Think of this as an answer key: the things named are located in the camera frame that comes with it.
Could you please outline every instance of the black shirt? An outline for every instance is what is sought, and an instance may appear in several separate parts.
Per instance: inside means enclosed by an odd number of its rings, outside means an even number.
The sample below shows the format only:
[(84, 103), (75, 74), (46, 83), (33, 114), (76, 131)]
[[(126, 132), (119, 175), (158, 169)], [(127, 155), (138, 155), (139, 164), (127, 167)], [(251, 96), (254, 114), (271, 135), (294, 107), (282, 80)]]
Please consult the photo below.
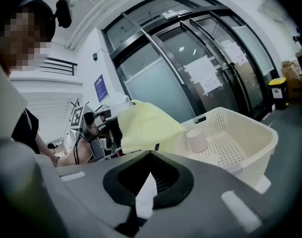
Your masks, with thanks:
[(19, 121), (17, 122), (16, 127), (13, 130), (12, 138), (15, 141), (19, 141), (24, 143), (32, 148), (36, 154), (40, 154), (35, 138), (38, 133), (39, 128), (39, 120), (27, 110), (27, 114), (29, 115), (31, 121), (31, 129), (28, 123), (28, 118), (25, 112), (22, 113)]

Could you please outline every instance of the cardboard box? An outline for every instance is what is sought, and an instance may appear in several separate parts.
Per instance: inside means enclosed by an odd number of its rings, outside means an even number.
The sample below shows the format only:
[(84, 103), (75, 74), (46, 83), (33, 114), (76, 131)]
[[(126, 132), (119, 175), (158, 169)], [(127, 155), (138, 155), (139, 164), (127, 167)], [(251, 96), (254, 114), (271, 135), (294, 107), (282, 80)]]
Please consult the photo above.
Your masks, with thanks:
[(302, 100), (302, 70), (296, 62), (283, 62), (282, 67), (289, 99), (292, 102), (300, 102)]

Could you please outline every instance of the blue sign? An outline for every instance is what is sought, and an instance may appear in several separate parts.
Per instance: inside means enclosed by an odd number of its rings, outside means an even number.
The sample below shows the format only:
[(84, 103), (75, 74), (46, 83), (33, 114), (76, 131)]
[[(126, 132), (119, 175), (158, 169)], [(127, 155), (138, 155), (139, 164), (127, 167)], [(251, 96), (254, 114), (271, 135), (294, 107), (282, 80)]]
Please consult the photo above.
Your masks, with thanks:
[(96, 89), (98, 101), (101, 102), (108, 95), (102, 75), (100, 75), (99, 78), (95, 81), (94, 86)]

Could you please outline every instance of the white cup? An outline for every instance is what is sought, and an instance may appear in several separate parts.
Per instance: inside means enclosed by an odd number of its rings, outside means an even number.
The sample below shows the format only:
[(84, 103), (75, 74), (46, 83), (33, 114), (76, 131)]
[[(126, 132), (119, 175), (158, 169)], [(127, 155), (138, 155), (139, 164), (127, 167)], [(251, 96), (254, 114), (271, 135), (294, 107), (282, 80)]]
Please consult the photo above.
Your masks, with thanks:
[(186, 134), (186, 137), (193, 152), (200, 153), (208, 147), (207, 138), (204, 132), (199, 128), (189, 131)]

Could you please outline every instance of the white laundry basket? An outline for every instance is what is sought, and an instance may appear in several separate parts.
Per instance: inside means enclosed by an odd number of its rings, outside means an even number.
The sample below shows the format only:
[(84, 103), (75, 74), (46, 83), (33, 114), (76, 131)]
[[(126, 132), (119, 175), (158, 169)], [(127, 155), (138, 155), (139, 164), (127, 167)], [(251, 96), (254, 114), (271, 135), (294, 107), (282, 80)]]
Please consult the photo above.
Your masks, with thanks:
[[(249, 117), (225, 108), (216, 108), (182, 124), (186, 129), (177, 137), (172, 153), (222, 167), (240, 180), (256, 187), (278, 142), (275, 130)], [(186, 134), (193, 128), (204, 131), (208, 148), (191, 150)]]

